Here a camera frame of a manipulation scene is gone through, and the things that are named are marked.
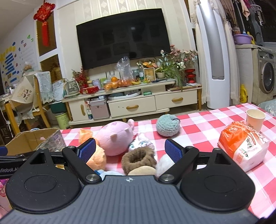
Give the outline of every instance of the patterned wallpaper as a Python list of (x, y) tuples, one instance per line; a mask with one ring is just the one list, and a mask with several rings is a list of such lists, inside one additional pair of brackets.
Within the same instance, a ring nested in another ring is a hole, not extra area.
[[(171, 44), (183, 50), (191, 49), (191, 41), (182, 2), (184, 0), (79, 0), (58, 10), (60, 41), (67, 77), (71, 69), (80, 70), (76, 25), (117, 13), (141, 9), (162, 8)], [(93, 78), (105, 77), (105, 72), (114, 70), (114, 65), (90, 69)]]

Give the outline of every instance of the detergent bottle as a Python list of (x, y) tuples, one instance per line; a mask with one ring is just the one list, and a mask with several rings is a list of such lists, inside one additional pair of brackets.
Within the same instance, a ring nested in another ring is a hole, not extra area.
[(254, 37), (249, 32), (247, 32), (247, 35), (250, 36), (250, 37), (252, 37), (251, 44), (255, 45)]
[(241, 87), (240, 87), (240, 102), (241, 103), (247, 102), (247, 91), (244, 84), (241, 84)]

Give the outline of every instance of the pink plush toy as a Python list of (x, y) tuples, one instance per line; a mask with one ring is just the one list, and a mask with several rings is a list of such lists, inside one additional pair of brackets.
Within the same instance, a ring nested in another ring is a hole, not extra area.
[(133, 141), (134, 120), (129, 119), (127, 123), (114, 121), (104, 126), (96, 134), (107, 156), (116, 156), (128, 150), (128, 146)]

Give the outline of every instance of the tv stand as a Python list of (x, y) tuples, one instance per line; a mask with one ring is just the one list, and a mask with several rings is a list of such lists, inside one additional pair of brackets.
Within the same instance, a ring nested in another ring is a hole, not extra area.
[[(69, 125), (88, 124), (101, 121), (112, 121), (122, 119), (124, 122), (127, 118), (144, 116), (157, 113), (169, 113), (170, 108), (184, 106), (190, 104), (198, 104), (198, 109), (201, 110), (201, 91), (202, 86), (184, 86), (183, 91), (166, 91), (166, 85), (173, 85), (175, 79), (168, 79), (157, 83), (142, 83), (136, 86), (128, 86), (114, 89), (111, 91), (100, 90), (95, 94), (78, 95), (62, 100), (66, 103), (69, 114)], [(109, 118), (89, 120), (85, 99), (112, 93), (124, 92), (129, 90), (140, 89), (141, 92), (151, 91), (152, 95), (138, 95), (133, 98), (108, 100), (107, 104), (111, 116)]]

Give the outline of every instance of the paper cup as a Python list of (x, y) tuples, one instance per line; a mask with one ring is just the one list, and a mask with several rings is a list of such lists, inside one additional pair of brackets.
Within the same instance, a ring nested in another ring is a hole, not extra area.
[(246, 124), (260, 132), (265, 117), (266, 114), (258, 109), (248, 109), (246, 111)]

